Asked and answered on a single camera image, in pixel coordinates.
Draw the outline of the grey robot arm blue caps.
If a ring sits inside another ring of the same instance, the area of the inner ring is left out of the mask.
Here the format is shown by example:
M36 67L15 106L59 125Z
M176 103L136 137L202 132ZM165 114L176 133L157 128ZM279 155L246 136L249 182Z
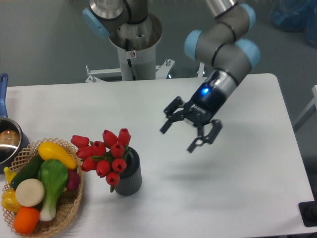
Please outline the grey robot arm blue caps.
M254 10L236 0L207 2L215 25L207 32L192 31L184 43L186 56L213 68L188 102L175 98L165 109L165 133L177 121L186 120L197 129L188 147L212 144L222 124L214 115L257 65L258 46L244 35L256 21ZM88 27L117 48L122 80L156 77L156 45L162 36L159 19L148 11L145 0L92 0L82 12Z

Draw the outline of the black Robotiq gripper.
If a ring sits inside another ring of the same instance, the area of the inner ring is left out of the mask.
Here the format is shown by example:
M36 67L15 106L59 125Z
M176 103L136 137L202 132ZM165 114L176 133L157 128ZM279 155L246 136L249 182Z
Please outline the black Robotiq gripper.
M193 94L190 101L184 102L177 96L164 110L167 121L161 127L160 132L165 134L174 122L186 121L197 128L198 136L187 148L192 153L197 147L204 144L213 144L222 129L219 119L212 119L226 101L225 94L218 88L203 83ZM204 134L204 125L211 122L212 128L208 134Z

